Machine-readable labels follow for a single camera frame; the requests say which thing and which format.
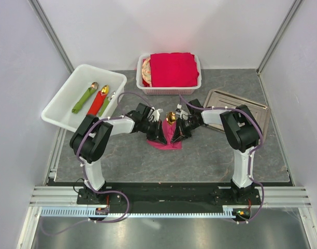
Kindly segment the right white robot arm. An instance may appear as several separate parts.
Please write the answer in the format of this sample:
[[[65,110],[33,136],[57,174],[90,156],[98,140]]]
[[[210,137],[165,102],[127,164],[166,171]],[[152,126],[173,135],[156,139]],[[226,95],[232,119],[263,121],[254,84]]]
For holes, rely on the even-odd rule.
[[[204,108],[198,99],[186,101],[185,113],[177,106],[177,121],[171,143],[181,142],[192,136],[192,131],[209,124],[221,125],[230,147],[234,151],[234,173],[230,188],[215,192],[218,199],[235,204],[261,204],[257,183],[253,178],[253,156],[263,142],[263,133],[246,105]]]

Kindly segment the gold spoon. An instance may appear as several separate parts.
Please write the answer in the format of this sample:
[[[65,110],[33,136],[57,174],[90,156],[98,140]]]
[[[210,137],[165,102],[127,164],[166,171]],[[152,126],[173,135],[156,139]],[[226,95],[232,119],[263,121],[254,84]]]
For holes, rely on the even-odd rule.
[[[172,126],[177,121],[175,112],[167,112],[166,121],[170,126]]]

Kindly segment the pink paper napkin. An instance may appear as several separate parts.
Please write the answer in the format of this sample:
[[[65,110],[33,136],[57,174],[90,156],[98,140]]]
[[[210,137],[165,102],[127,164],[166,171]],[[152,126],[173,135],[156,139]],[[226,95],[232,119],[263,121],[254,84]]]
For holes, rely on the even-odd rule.
[[[174,132],[176,130],[176,123],[173,124],[169,124],[167,120],[163,121],[163,134],[164,137],[167,141],[167,144],[164,145],[162,143],[159,142],[153,142],[153,141],[149,141],[147,140],[147,143],[157,149],[160,150],[180,150],[182,149],[182,142],[176,142],[176,143],[172,143],[171,139],[174,135]]]

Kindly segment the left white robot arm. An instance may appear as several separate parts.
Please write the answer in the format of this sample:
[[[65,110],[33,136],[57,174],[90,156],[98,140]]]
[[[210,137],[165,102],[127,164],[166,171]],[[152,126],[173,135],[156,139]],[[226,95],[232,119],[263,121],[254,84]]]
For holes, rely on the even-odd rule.
[[[80,161],[84,183],[90,189],[88,197],[95,204],[106,200],[106,191],[102,187],[105,179],[100,159],[103,156],[111,136],[141,132],[148,141],[167,144],[160,120],[161,109],[138,104],[135,110],[118,117],[99,119],[92,114],[86,115],[70,140],[77,159]]]

